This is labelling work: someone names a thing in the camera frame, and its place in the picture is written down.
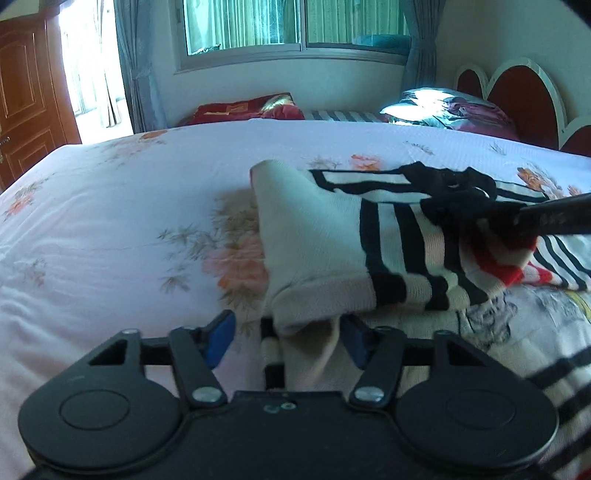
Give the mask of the striped knit sweater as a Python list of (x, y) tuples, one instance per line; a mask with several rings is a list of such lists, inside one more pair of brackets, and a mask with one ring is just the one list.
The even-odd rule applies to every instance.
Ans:
[(551, 199), (530, 182), (420, 162), (392, 170), (252, 168), (266, 270), (270, 386), (349, 389), (337, 327), (449, 329), (540, 387), (559, 431), (556, 479), (590, 475), (590, 239), (493, 236), (473, 215)]

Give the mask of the red white scalloped headboard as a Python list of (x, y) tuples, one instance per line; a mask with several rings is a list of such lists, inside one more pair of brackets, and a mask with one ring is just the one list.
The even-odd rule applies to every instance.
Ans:
[(535, 61), (508, 60), (492, 75), (475, 64), (465, 64), (457, 71), (455, 87), (500, 107), (513, 120), (522, 142), (569, 154), (590, 155), (590, 118), (567, 117), (558, 87)]

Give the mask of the grey blue left curtain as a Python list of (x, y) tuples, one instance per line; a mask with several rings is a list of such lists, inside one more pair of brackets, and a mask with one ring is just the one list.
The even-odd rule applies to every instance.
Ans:
[(166, 119), (152, 67), (152, 1), (113, 2), (117, 48), (134, 133), (164, 129)]

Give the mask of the floral white bed sheet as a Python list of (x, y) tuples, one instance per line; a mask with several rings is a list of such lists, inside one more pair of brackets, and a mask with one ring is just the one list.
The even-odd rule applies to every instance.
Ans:
[(32, 466), (17, 430), (28, 395), (116, 332), (160, 336), (221, 309), (238, 331), (215, 373), (228, 391), (348, 393), (339, 344), (359, 310), (425, 337), (459, 332), (534, 375), (561, 411), (547, 454), (590, 473), (590, 241), (538, 243), (522, 279), (462, 312), (377, 310), (352, 207), (382, 207), (422, 164), (479, 172), (505, 194), (590, 189), (590, 160), (490, 136), (385, 123), (249, 120), (63, 146), (1, 196), (1, 475)]

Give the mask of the grey blue curtain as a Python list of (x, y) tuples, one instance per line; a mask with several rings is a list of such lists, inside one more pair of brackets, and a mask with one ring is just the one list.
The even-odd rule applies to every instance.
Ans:
[(401, 1), (411, 37), (411, 48), (402, 79), (403, 91), (433, 86), (436, 81), (436, 40), (445, 5), (445, 0)]
[(152, 1), (113, 2), (117, 48), (134, 133), (164, 129), (166, 119), (152, 67)]

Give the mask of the maroon folded quilt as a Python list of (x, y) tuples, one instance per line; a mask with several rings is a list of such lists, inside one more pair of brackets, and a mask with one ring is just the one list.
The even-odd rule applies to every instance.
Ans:
[(514, 122), (495, 104), (459, 101), (448, 104), (448, 126), (456, 131), (519, 141)]

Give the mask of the green glass window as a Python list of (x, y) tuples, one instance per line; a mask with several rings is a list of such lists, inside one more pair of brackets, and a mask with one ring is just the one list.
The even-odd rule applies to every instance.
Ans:
[(404, 64), (411, 48), (401, 1), (173, 1), (177, 64), (335, 59)]

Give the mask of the red gold folded blanket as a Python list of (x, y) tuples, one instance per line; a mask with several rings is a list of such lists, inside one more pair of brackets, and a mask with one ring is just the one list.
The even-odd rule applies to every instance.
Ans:
[(304, 120), (304, 112), (290, 93), (276, 93), (230, 103), (200, 105), (182, 125), (199, 125), (250, 119)]

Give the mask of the grey blue right curtain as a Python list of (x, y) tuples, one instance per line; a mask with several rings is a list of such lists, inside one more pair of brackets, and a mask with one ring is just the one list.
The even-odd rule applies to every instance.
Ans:
[(401, 1), (411, 37), (411, 48), (402, 79), (403, 91), (433, 86), (436, 81), (436, 40), (445, 5), (445, 0)]

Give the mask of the brown wooden door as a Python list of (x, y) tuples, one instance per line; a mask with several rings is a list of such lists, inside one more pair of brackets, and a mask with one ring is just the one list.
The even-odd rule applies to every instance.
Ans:
[(62, 60), (59, 9), (1, 23), (1, 188), (52, 151), (79, 144)]

